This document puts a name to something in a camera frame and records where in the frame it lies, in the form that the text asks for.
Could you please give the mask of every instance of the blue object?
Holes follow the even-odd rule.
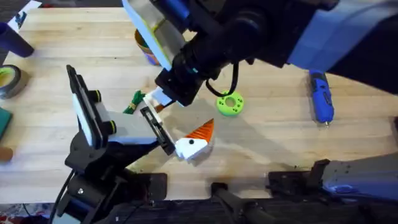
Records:
[[[320,123],[330,123],[335,115],[328,80],[323,72],[310,71],[315,116]]]
[[[0,23],[0,48],[20,57],[29,57],[34,51],[32,46],[4,22]]]

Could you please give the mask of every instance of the black cable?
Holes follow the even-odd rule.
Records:
[[[140,207],[143,206],[143,205],[144,205],[143,203],[140,204],[140,205],[137,205],[137,206],[130,212],[130,214],[127,216],[127,218],[123,221],[122,224],[125,224],[125,223],[127,222],[127,220],[129,220],[129,218],[131,218],[131,216],[134,214],[134,212],[136,212],[136,211],[138,210],[138,208],[140,208]]]
[[[27,214],[29,217],[31,217],[32,215],[30,215],[30,213],[27,211],[26,205],[23,203],[22,206],[24,207],[24,210],[25,210],[26,214]]]
[[[51,210],[51,214],[50,214],[50,218],[49,218],[49,224],[52,224],[52,221],[53,221],[54,216],[55,216],[55,211],[57,211],[57,207],[58,207],[58,204],[60,203],[61,197],[62,197],[67,185],[69,184],[70,179],[72,179],[74,173],[75,173],[74,170],[70,171],[69,176],[65,180],[65,183],[63,184],[60,192],[58,193],[57,199],[55,200],[54,206],[52,207],[52,210]]]
[[[222,94],[215,90],[209,83],[209,79],[206,80],[206,87],[209,89],[209,91],[218,96],[218,97],[224,97],[224,96],[229,96],[232,93],[234,93],[236,86],[238,85],[238,75],[239,75],[239,62],[233,64],[233,71],[232,71],[232,83],[231,83],[231,88],[229,89],[229,92],[227,94]]]

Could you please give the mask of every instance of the wooden table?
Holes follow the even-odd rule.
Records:
[[[66,64],[84,76],[90,89],[99,89],[114,111],[122,111],[137,89],[155,88],[161,68],[147,63],[122,8],[38,9],[29,13],[21,34],[36,51],[30,58],[9,54],[5,63],[27,71],[31,79],[21,94],[1,102],[14,114],[1,145],[13,148],[15,156],[0,165],[0,203],[53,202],[70,171],[64,160],[78,131]],[[214,83],[218,90],[229,88],[231,73],[231,67],[223,70]],[[246,103],[239,116],[220,115],[205,88],[192,105],[174,105],[161,114],[175,137],[214,118],[209,156],[188,164],[158,148],[131,168],[167,173],[168,199],[207,198],[214,181],[229,183],[242,197],[267,197],[269,171],[397,151],[396,96],[329,75],[335,120],[329,128],[319,127],[307,78],[294,66],[241,63],[238,91]]]

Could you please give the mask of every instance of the duct tape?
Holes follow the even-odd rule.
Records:
[[[28,75],[14,65],[0,66],[0,98],[18,94],[27,84]]]

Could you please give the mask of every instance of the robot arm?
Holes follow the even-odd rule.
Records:
[[[155,80],[184,106],[203,82],[219,96],[208,80],[216,80],[229,63],[237,67],[254,59],[277,67],[292,63],[398,92],[397,78],[390,75],[398,50],[394,1],[227,0],[218,12],[195,0],[151,2],[180,32],[197,32],[174,57],[171,70]]]

